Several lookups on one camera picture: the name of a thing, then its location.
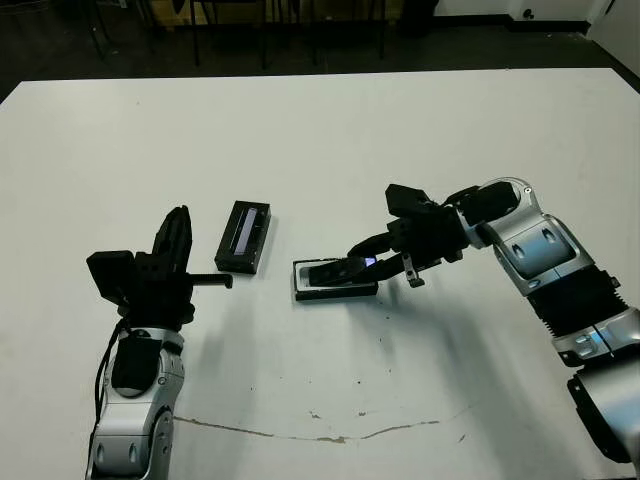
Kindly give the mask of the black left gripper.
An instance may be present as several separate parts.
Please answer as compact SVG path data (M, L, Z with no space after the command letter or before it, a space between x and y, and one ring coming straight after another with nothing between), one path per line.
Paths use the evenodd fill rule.
M156 233L151 254L137 252L134 256L133 284L117 307L131 327L181 328L193 321L191 299L196 286L232 288L230 274L189 273L191 247L189 209L175 207Z

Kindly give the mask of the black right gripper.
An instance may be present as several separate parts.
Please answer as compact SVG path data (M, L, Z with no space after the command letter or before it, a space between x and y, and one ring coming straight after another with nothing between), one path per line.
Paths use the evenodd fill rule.
M380 282L404 272L412 288L423 286L419 272L446 260L462 259L462 251L470 246L457 211L451 206L418 203L394 206L389 213L396 220L387 224L388 231L357 243L348 257L359 257L363 269L361 282ZM386 259L375 256L396 252Z

